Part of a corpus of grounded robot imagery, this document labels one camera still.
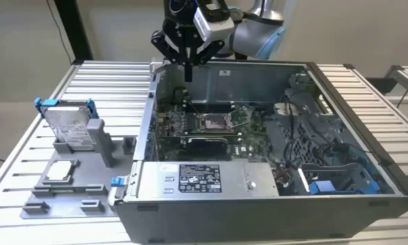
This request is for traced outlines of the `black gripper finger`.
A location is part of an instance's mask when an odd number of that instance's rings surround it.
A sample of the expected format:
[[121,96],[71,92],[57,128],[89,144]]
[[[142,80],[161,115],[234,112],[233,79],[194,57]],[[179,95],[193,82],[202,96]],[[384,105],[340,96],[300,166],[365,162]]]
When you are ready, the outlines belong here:
[[189,81],[189,59],[186,46],[183,43],[185,35],[178,31],[171,37],[162,30],[153,32],[150,42],[170,63],[183,67],[183,81]]
[[189,50],[189,58],[187,58],[187,81],[193,80],[193,67],[199,64],[205,64],[214,54],[221,50],[225,43],[222,40],[211,41],[207,46],[197,53],[197,47],[191,47]]

